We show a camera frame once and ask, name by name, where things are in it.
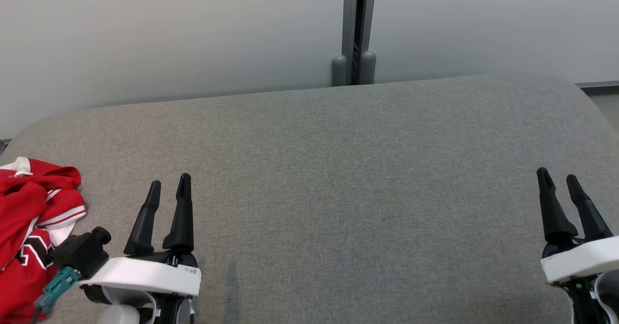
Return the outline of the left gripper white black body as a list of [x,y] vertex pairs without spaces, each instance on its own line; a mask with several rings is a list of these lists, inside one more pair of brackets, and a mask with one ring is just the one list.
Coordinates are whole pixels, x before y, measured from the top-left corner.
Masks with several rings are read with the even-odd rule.
[[158,252],[142,260],[108,260],[89,279],[77,285],[93,302],[106,304],[100,324],[179,324],[184,308],[194,324],[193,299],[199,295],[201,270],[191,254]]

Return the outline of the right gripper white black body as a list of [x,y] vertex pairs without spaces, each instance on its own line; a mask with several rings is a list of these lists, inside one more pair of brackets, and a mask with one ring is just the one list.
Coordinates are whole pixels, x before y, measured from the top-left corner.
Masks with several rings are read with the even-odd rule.
[[619,322],[619,238],[584,243],[541,259],[547,284],[564,290],[573,324]]

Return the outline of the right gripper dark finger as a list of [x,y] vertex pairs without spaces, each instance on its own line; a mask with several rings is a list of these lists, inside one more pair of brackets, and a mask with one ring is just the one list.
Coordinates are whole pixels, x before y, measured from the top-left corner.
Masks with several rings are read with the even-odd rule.
[[556,197],[556,186],[548,170],[538,168],[536,175],[545,241],[559,243],[577,236],[577,228],[568,220]]
[[597,207],[592,202],[592,199],[582,188],[577,177],[573,174],[569,174],[566,177],[566,183],[568,191],[570,192],[571,201],[577,208],[581,220],[584,232],[582,241],[593,242],[595,240],[612,237],[613,233],[610,231]]

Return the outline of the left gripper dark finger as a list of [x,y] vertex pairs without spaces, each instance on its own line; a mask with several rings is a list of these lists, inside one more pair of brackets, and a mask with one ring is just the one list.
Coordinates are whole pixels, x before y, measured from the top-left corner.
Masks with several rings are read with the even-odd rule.
[[133,224],[124,247],[125,255],[145,256],[154,252],[152,246],[153,221],[161,198],[161,182],[152,181],[145,202]]
[[176,192],[176,209],[170,232],[164,238],[162,247],[166,250],[194,250],[194,214],[192,204],[192,177],[188,173],[180,176]]

